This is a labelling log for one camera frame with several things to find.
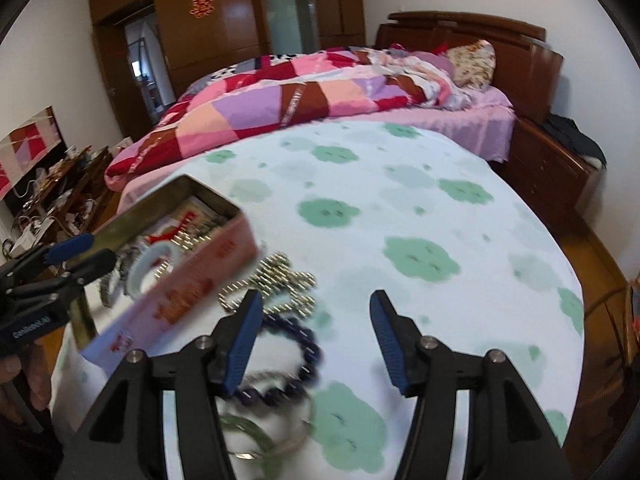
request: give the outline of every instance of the wooden headboard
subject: wooden headboard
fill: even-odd
[[[409,50],[431,50],[490,41],[495,49],[493,85],[502,90],[520,116],[538,124],[549,112],[562,56],[544,45],[546,29],[517,20],[471,12],[396,12],[397,23],[383,23],[376,48],[399,43]]]

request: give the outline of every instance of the human hand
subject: human hand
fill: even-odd
[[[29,346],[22,361],[17,355],[0,358],[0,384],[13,380],[21,370],[27,376],[31,405],[37,411],[46,409],[51,400],[51,377],[47,370],[44,348],[40,342]],[[0,388],[0,415],[16,424],[23,423],[22,416]]]

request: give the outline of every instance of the round table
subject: round table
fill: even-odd
[[[316,312],[305,321],[324,354],[311,392],[316,429],[286,457],[283,480],[393,478],[415,401],[391,385],[370,325],[369,296],[379,288],[455,351],[503,349],[564,440],[582,369],[580,285],[546,228],[484,160],[438,133],[349,121],[236,142],[176,174],[237,203],[264,254],[283,251],[318,280]],[[93,288],[90,302],[99,304]],[[122,308],[96,306],[98,329]],[[150,353],[177,351],[222,315],[216,298],[205,300]],[[302,357],[293,345],[259,336],[248,371],[295,372]],[[53,378],[63,440],[105,380],[74,351],[68,329]],[[460,392],[451,479],[462,477],[467,410]],[[180,478],[175,449],[168,445],[172,479]],[[236,471],[241,480],[259,476],[246,464]]]

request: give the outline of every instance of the metal bolt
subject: metal bolt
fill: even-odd
[[[438,340],[431,335],[425,335],[420,338],[420,346],[426,350],[433,350],[438,347]]]
[[[196,348],[198,350],[206,350],[213,346],[213,339],[208,335],[201,335],[196,339]]]
[[[136,364],[145,358],[145,353],[142,350],[132,350],[127,354],[127,361],[131,364]]]
[[[502,350],[489,350],[489,359],[491,359],[492,363],[503,363],[507,360],[507,356],[504,354]]]

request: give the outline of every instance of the white cloth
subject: white cloth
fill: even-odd
[[[283,480],[394,476],[414,401],[391,385],[370,324],[378,288],[455,351],[507,352],[564,440],[582,368],[580,285],[549,232],[484,160],[434,132],[350,121],[243,140],[177,174],[236,202],[265,254],[283,251],[318,280],[318,309],[306,322],[324,353],[312,392],[316,433],[287,458]],[[95,291],[90,299],[97,303]],[[99,330],[117,309],[96,309]],[[177,351],[223,315],[215,298],[196,310],[155,353]],[[296,372],[301,362],[290,340],[260,336],[248,370]],[[104,381],[67,330],[52,403],[63,439]],[[465,398],[458,395],[450,479],[462,477]],[[168,462],[179,470],[175,448]],[[246,464],[236,471],[240,480],[256,476]]]

